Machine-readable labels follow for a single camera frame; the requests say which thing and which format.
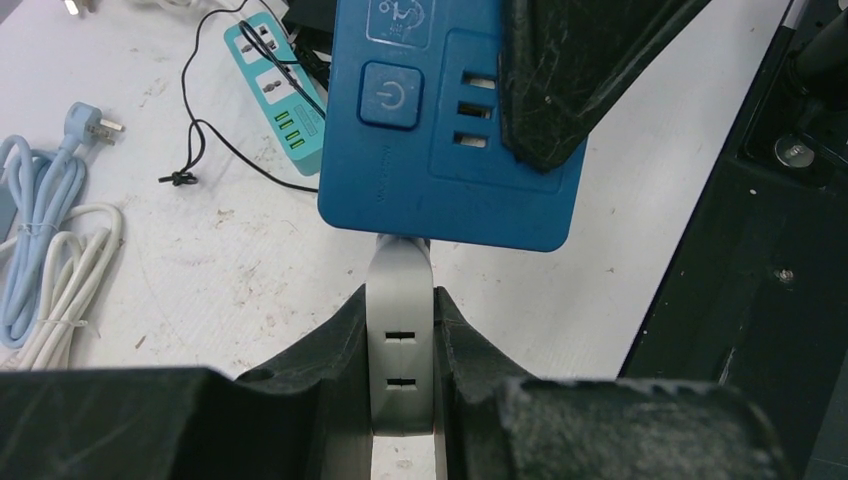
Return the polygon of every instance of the teal power strip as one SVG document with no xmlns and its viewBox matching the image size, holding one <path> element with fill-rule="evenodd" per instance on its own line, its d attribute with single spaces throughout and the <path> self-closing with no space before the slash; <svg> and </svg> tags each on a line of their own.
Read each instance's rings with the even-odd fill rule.
<svg viewBox="0 0 848 480">
<path fill-rule="evenodd" d="M 281 61 L 295 60 L 286 37 L 268 13 L 257 13 L 247 22 Z M 224 32 L 236 64 L 259 102 L 271 129 L 301 175 L 309 176 L 321 170 L 324 146 L 324 119 L 300 96 L 288 80 L 268 60 L 253 49 L 241 34 L 238 25 Z M 287 65 L 303 90 L 322 107 L 324 102 L 300 65 Z"/>
</svg>

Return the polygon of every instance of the black cylinder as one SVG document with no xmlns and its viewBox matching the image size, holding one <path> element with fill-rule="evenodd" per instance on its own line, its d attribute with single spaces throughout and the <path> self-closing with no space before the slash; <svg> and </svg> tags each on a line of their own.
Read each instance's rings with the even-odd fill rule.
<svg viewBox="0 0 848 480">
<path fill-rule="evenodd" d="M 798 54 L 795 78 L 833 109 L 848 108 L 848 10 L 830 22 Z"/>
</svg>

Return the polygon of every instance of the blue device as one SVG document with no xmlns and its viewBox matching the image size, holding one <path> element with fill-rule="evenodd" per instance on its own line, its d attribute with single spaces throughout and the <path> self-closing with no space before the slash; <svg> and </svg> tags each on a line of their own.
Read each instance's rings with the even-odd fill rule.
<svg viewBox="0 0 848 480">
<path fill-rule="evenodd" d="M 295 60 L 283 31 L 270 14 L 257 13 L 247 23 L 278 59 Z M 286 155 L 301 175 L 318 173 L 324 143 L 324 119 L 289 85 L 277 67 L 250 46 L 238 24 L 224 32 L 224 41 Z M 287 68 L 303 90 L 318 105 L 323 104 L 303 67 L 289 65 Z"/>
<path fill-rule="evenodd" d="M 551 251 L 586 142 L 540 174 L 501 143 L 500 0 L 339 0 L 318 208 L 378 233 Z"/>
</svg>

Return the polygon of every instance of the power button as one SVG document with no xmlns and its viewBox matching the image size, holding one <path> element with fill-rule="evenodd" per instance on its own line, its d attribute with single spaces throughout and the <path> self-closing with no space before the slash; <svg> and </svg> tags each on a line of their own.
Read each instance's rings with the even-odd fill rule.
<svg viewBox="0 0 848 480">
<path fill-rule="evenodd" d="M 414 128 L 421 105 L 421 72 L 378 62 L 366 64 L 363 70 L 359 118 L 376 125 Z"/>
</svg>

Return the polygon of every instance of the table surface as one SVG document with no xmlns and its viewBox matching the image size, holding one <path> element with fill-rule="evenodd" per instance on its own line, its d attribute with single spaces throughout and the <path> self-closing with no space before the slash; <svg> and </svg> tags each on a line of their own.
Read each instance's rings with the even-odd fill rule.
<svg viewBox="0 0 848 480">
<path fill-rule="evenodd" d="M 617 375 L 787 3 L 713 0 L 645 70 L 589 137 L 558 251 L 434 242 L 436 283 L 475 328 L 537 375 Z M 260 7 L 248 2 L 245 14 Z M 225 48 L 237 18 L 207 22 L 189 98 L 260 165 L 303 181 Z M 77 332 L 74 366 L 235 376 L 329 318 L 365 278 L 374 235 L 329 227 L 314 195 L 271 184 L 217 140 L 194 170 L 199 185 L 156 182 L 185 161 L 179 74 L 198 20 L 128 1 L 80 19 L 61 2 L 27 0 L 0 25 L 0 134 L 55 148 L 78 100 L 127 126 L 86 157 L 83 201 L 114 203 L 126 226 L 87 314 L 99 338 Z M 432 478 L 431 437 L 375 441 L 374 477 L 404 476 Z"/>
</svg>

